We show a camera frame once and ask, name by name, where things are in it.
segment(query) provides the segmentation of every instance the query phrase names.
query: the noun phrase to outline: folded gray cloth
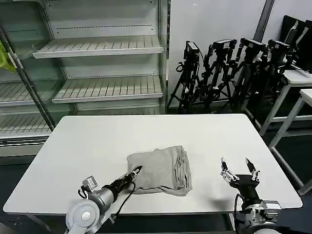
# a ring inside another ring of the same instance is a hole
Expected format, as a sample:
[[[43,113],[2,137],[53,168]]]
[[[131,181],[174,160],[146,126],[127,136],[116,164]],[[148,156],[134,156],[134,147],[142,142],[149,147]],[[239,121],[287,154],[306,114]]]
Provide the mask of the folded gray cloth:
[[[132,154],[127,160],[130,172],[143,166],[134,179],[134,194],[165,192],[185,196],[192,189],[189,160],[182,146]]]

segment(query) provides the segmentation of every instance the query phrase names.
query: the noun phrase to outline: white desk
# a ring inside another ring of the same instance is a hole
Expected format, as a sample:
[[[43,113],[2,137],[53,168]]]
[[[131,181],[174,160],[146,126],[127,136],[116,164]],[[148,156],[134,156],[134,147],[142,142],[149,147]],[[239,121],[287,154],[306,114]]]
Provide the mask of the white desk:
[[[82,180],[93,175],[99,187],[127,172],[135,152],[182,145],[192,171],[186,197],[164,193],[133,195],[123,214],[232,212],[237,190],[221,177],[225,157],[233,173],[249,173],[248,157],[261,170],[261,199],[282,208],[302,202],[245,115],[64,117],[42,147],[3,210],[13,214],[65,214],[79,196]],[[124,195],[113,204],[117,211]]]
[[[261,126],[258,125],[260,128],[260,135],[264,135],[267,131],[269,125],[273,122],[284,122],[287,117],[275,117],[278,109],[280,108],[281,104],[283,103],[287,93],[289,92],[290,88],[292,87],[312,87],[312,74],[309,74],[302,70],[287,70],[284,73],[284,76],[287,79],[288,84],[285,85],[280,95],[278,96],[274,106],[272,107],[267,119],[265,120],[264,124]],[[296,116],[294,120],[311,120],[312,116]]]
[[[288,165],[288,163],[284,160],[283,156],[278,152],[276,149],[276,145],[279,143],[282,137],[291,137],[291,136],[301,136],[301,135],[312,135],[312,131],[307,130],[301,130],[301,131],[292,131],[288,132],[288,128],[291,125],[291,123],[296,118],[297,114],[303,107],[304,103],[310,105],[312,107],[312,89],[302,89],[300,90],[301,97],[298,99],[297,103],[294,105],[292,111],[289,113],[287,119],[283,123],[283,125],[278,130],[277,134],[275,135],[274,139],[271,141],[269,145],[269,149],[272,151],[272,153],[279,158],[279,160],[284,164],[284,166],[288,169],[288,171],[291,173],[293,178],[297,181],[298,185],[300,186],[300,189],[298,190],[298,193],[300,195],[306,194],[309,190],[312,189],[312,179],[306,183],[303,184],[303,182],[300,180],[300,178],[296,175],[296,173],[291,169],[291,167]]]

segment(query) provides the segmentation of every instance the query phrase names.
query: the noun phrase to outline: refrigerator shelf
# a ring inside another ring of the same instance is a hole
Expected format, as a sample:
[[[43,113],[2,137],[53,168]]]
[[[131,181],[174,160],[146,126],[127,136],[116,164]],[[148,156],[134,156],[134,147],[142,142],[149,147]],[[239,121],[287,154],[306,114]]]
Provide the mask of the refrigerator shelf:
[[[0,138],[48,136],[50,128],[40,113],[1,117]]]
[[[47,100],[53,95],[53,89],[57,84],[56,80],[35,81],[38,89],[38,94],[42,100]],[[0,83],[0,107],[5,106],[23,106],[34,105],[30,94],[25,85],[21,81]]]
[[[70,79],[53,103],[161,98],[159,76]]]
[[[159,54],[157,35],[55,39],[33,53],[36,59],[101,55]]]
[[[160,115],[160,107],[140,107],[128,109],[79,111],[77,115],[128,116],[128,115]]]

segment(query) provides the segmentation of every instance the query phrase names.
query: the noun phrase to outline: table leg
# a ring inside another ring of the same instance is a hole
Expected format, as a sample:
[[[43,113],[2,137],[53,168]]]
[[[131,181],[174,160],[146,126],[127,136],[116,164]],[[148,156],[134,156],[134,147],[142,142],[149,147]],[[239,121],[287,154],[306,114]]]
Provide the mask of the table leg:
[[[274,116],[276,115],[279,107],[281,106],[281,104],[283,103],[288,91],[290,90],[291,86],[288,84],[288,85],[285,85],[283,88],[282,88],[282,91],[280,93],[280,95],[278,96],[276,102],[274,103],[274,106],[272,107],[267,119],[265,120],[264,124],[262,125],[261,129],[260,129],[260,132],[259,134],[261,136],[263,136],[265,134],[265,132],[267,131],[270,123],[272,122]]]
[[[304,186],[302,186],[299,190],[298,193],[299,195],[304,195],[306,194],[308,191],[310,191],[312,189],[312,179],[306,183]]]
[[[299,113],[299,111],[300,111],[301,107],[303,106],[303,104],[304,104],[304,101],[303,101],[302,97],[300,97],[298,99],[298,101],[296,102],[296,104],[294,105],[292,111],[289,113],[287,119],[285,120],[285,122],[283,123],[281,128],[278,130],[276,136],[271,141],[271,143],[269,145],[269,149],[275,147],[278,144],[278,142],[283,137],[283,135],[286,133],[287,129],[289,128],[289,126],[292,123],[292,121],[294,120],[294,118]]]
[[[42,220],[38,219],[36,216],[34,216],[33,214],[25,214],[27,217],[29,217],[32,221],[38,223],[39,225],[41,225],[43,228],[45,228],[46,230],[48,230],[49,232],[51,232],[51,228],[44,223]]]

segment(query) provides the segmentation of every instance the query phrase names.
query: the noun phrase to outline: black cable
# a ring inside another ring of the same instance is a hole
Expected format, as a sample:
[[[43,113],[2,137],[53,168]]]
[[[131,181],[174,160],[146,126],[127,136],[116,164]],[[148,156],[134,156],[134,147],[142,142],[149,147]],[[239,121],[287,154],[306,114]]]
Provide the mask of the black cable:
[[[203,54],[201,53],[200,49],[199,49],[199,53],[200,53],[200,55],[201,55],[201,59],[202,59],[203,62],[204,62],[204,57],[203,57]]]
[[[234,227],[235,227],[235,231],[236,231],[236,234],[239,234],[238,233],[238,223],[237,223],[237,201],[238,201],[238,197],[240,197],[241,199],[243,199],[243,197],[240,195],[240,194],[236,194],[236,197],[235,197],[235,202],[234,202]]]
[[[78,195],[79,195],[81,198],[86,199],[86,198],[87,198],[87,194],[86,194],[86,192],[85,192],[83,186],[81,187],[81,191],[78,189]]]
[[[120,213],[120,211],[121,211],[123,205],[126,203],[126,201],[129,199],[129,197],[133,194],[133,192],[134,192],[135,189],[136,189],[136,184],[135,184],[134,182],[132,182],[132,181],[131,181],[130,183],[133,184],[133,189],[132,189],[132,191],[129,193],[129,195],[127,196],[127,198],[123,201],[123,203],[122,203],[122,205],[120,206],[119,210],[116,212],[114,219],[118,217],[118,215],[119,215],[119,213]]]

